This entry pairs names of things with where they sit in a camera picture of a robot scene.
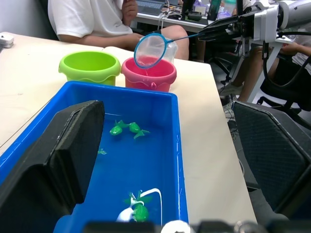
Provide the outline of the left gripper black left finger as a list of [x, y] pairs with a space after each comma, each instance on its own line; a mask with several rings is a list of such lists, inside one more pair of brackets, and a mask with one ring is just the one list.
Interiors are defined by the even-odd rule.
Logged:
[[84, 202], [104, 126], [104, 104], [92, 100], [54, 115], [0, 187], [3, 233], [51, 233]]

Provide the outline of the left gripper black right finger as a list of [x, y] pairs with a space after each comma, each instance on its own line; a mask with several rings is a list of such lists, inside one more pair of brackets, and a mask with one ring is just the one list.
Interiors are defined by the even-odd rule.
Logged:
[[311, 218], [311, 138], [284, 112], [236, 101], [243, 152], [265, 200], [290, 220]]

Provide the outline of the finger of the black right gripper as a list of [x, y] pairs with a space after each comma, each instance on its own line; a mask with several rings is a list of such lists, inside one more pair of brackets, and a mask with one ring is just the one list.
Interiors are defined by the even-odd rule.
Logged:
[[216, 33], [237, 33], [241, 32], [241, 16], [234, 15], [227, 18], [222, 18], [208, 24], [199, 34], [216, 34]]
[[225, 41], [229, 39], [240, 38], [241, 33], [231, 30], [220, 30], [211, 32], [201, 32], [198, 35], [198, 39], [201, 41], [213, 42], [213, 41]]

